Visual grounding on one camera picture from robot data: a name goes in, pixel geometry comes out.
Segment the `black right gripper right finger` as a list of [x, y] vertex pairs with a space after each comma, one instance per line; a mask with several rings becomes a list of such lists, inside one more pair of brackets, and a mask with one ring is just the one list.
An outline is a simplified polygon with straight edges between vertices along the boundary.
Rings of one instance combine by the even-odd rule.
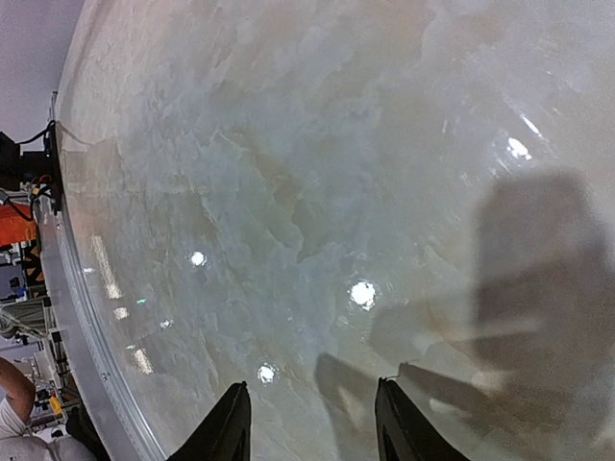
[[393, 379], [379, 379], [375, 418], [381, 461], [468, 461]]

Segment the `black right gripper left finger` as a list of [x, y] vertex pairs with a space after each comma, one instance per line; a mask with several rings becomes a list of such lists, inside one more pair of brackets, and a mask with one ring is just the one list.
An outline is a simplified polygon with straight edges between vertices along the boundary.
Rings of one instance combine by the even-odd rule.
[[252, 405], [245, 381], [233, 383], [168, 461], [249, 461]]

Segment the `person's forearm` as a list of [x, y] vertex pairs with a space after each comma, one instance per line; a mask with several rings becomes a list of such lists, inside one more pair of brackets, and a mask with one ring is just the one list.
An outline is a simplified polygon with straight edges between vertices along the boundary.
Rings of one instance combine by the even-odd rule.
[[1, 388], [19, 419], [27, 424], [34, 408], [36, 387], [14, 364], [1, 358]]

